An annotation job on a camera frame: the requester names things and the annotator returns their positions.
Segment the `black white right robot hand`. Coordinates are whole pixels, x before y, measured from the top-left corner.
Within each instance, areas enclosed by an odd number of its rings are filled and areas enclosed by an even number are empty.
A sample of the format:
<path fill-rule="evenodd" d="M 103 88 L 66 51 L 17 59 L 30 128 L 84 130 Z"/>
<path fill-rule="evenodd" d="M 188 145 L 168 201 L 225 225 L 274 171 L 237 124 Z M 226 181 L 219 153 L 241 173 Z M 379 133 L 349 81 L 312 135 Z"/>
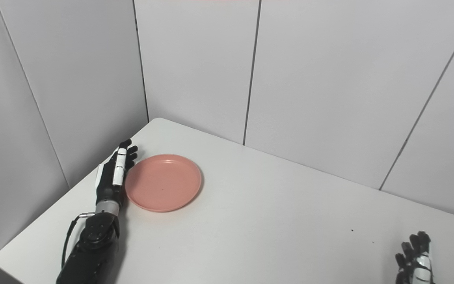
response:
<path fill-rule="evenodd" d="M 409 241 L 401 243 L 402 253 L 397 253 L 398 273 L 396 284 L 434 284 L 431 260 L 431 239 L 424 231 L 411 234 Z"/>

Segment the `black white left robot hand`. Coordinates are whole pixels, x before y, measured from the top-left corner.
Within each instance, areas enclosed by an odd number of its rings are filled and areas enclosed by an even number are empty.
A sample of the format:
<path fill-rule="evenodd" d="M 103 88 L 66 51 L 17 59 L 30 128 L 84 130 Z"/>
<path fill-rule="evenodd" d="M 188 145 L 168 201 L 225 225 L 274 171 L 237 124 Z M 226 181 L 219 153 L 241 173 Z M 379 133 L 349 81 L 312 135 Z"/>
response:
<path fill-rule="evenodd" d="M 125 150 L 124 170 L 117 171 L 117 159 L 119 150 Z M 119 147 L 113 152 L 112 156 L 104 164 L 100 164 L 99 174 L 96 176 L 96 204 L 102 201 L 117 202 L 119 207 L 124 205 L 125 180 L 128 171 L 134 167 L 135 160 L 138 157 L 138 147 L 133 145 L 131 139 L 125 140 L 119 144 Z"/>

